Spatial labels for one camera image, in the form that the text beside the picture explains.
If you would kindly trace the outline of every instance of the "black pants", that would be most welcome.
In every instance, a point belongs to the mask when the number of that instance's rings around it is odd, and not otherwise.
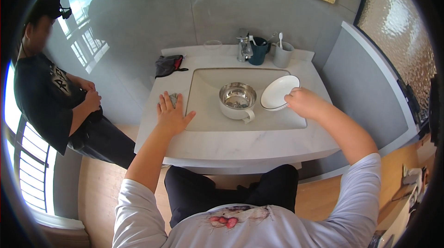
[[[299,175],[291,165],[281,165],[263,174],[249,188],[220,190],[211,179],[182,167],[171,166],[165,175],[165,187],[171,207],[170,226],[183,219],[226,204],[255,206],[277,205],[294,212]]]
[[[128,169],[136,156],[134,141],[104,117],[87,125],[84,145],[76,151],[84,156],[115,163],[125,169]]]

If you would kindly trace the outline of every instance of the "printed graphic on shirt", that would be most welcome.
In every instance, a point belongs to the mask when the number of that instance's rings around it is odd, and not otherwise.
[[[53,84],[55,84],[65,95],[71,96],[71,91],[68,88],[68,77],[54,64],[49,66],[49,68],[51,69],[49,74],[51,75]]]
[[[272,218],[272,211],[270,206],[250,207],[250,206],[234,206],[223,208],[217,212],[209,212],[206,214],[207,222],[213,228],[232,229],[237,224],[246,221],[261,222],[265,219]]]

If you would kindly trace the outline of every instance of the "white bowl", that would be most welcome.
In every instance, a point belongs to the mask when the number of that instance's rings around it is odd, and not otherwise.
[[[296,76],[288,75],[276,79],[270,83],[261,96],[261,105],[269,111],[277,111],[288,104],[284,100],[285,95],[290,94],[295,87],[300,87],[301,82]]]

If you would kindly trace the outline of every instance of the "red strap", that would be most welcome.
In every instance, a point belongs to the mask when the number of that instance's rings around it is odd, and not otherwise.
[[[183,56],[174,60],[174,70],[177,70],[182,64]]]

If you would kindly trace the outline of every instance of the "toothbrush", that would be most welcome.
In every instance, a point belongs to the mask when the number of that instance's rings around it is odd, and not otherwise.
[[[282,37],[283,37],[283,34],[282,34],[282,32],[280,32],[279,33],[279,47],[280,48],[282,48]]]
[[[254,41],[254,38],[253,38],[253,36],[252,36],[252,35],[250,35],[250,41],[252,41],[252,42],[253,42],[253,44],[254,44],[255,46],[257,46],[257,45],[256,45],[256,42]]]

